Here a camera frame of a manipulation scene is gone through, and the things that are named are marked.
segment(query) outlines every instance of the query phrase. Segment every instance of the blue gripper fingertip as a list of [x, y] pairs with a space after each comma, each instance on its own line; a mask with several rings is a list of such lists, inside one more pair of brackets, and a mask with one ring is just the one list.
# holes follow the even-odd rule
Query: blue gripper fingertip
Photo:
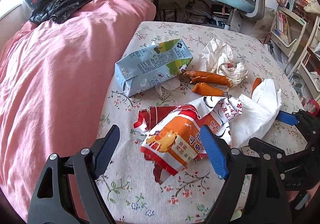
[[220, 175], [223, 179], [228, 177], [227, 161], [217, 143], [214, 141], [212, 132], [206, 127], [200, 130], [200, 140], [207, 152], [210, 163], [212, 164], [216, 174]]

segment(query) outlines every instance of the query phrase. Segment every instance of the pink bedding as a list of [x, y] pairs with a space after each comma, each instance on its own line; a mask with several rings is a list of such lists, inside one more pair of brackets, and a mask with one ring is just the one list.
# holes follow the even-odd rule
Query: pink bedding
[[61, 25], [27, 22], [6, 44], [0, 187], [24, 220], [48, 156], [70, 156], [95, 141], [114, 63], [155, 12], [147, 0], [94, 0]]

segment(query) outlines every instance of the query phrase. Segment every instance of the tablecloth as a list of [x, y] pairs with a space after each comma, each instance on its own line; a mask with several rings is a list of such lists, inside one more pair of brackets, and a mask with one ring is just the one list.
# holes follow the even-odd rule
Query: tablecloth
[[[188, 48], [200, 53], [212, 38], [220, 38], [231, 46], [235, 61], [244, 62], [248, 78], [229, 90], [228, 96], [241, 93], [251, 97], [256, 77], [272, 78], [276, 88], [282, 89], [282, 110], [302, 108], [294, 89], [272, 56], [255, 38], [221, 29], [178, 23], [142, 22], [124, 55], [136, 51], [152, 41], [161, 42], [182, 38]], [[223, 180], [214, 172], [208, 159], [192, 161], [162, 185], [155, 182], [154, 164], [144, 159], [139, 151], [144, 135], [133, 129], [138, 111], [149, 106], [172, 106], [187, 103], [199, 97], [192, 93], [188, 80], [173, 91], [159, 96], [154, 88], [131, 98], [124, 95], [115, 79], [111, 81], [104, 102], [97, 138], [104, 137], [113, 124], [119, 126], [120, 141], [104, 175], [97, 180], [102, 197], [115, 220], [127, 223], [196, 223], [206, 217], [215, 202]], [[305, 148], [306, 141], [293, 126], [275, 121], [264, 140], [284, 149], [286, 154]], [[248, 147], [242, 152], [253, 155]], [[236, 209], [242, 209], [248, 194], [250, 175], [244, 185]]]

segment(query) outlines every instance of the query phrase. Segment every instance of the crumpled tissue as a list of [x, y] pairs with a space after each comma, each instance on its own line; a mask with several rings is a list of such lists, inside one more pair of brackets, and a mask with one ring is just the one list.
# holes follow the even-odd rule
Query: crumpled tissue
[[248, 71], [242, 62], [237, 63], [236, 66], [234, 65], [231, 47], [225, 42], [213, 38], [204, 47], [193, 70], [207, 71], [226, 76], [233, 82], [233, 86], [236, 86], [247, 78]]
[[281, 108], [281, 89], [276, 90], [273, 79], [260, 83], [252, 93], [252, 98], [241, 94], [242, 115], [229, 123], [231, 147], [247, 146], [250, 138], [262, 139], [278, 115]]

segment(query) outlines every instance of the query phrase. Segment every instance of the silver screw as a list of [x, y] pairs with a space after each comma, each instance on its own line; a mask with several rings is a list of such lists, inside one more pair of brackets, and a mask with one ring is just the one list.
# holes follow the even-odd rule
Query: silver screw
[[49, 158], [50, 158], [50, 160], [54, 160], [54, 159], [57, 158], [57, 154], [51, 154], [51, 155], [49, 156]]
[[240, 151], [239, 151], [238, 149], [236, 149], [236, 148], [232, 148], [232, 149], [231, 149], [231, 153], [232, 153], [233, 155], [239, 155]]
[[83, 148], [83, 149], [81, 150], [81, 154], [82, 154], [82, 155], [87, 155], [89, 152], [90, 152], [90, 149], [89, 149], [89, 148]]
[[271, 156], [268, 155], [268, 154], [264, 154], [264, 155], [263, 155], [263, 158], [266, 159], [266, 160], [270, 160], [270, 159], [271, 159]]

